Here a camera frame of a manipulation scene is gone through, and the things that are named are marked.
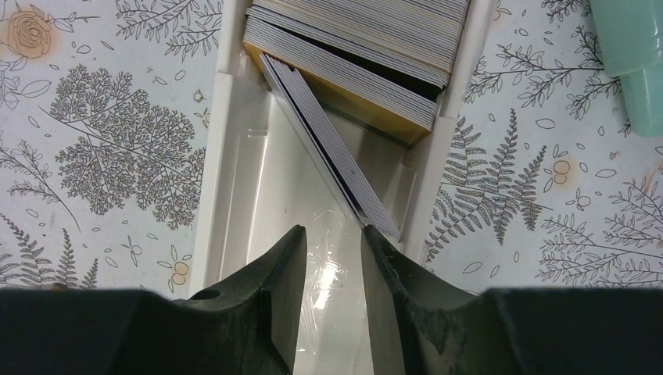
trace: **white plastic bin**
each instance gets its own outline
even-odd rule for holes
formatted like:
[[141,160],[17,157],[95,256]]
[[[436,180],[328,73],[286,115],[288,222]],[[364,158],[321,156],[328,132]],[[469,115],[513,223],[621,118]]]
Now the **white plastic bin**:
[[[198,215],[190,293],[262,255],[293,225],[306,227],[306,270],[295,374],[372,373],[360,228],[334,199],[242,46],[250,0],[226,0]],[[468,11],[433,134],[410,150],[330,115],[388,212],[398,247],[421,262],[432,206],[463,91],[486,39],[494,0]]]

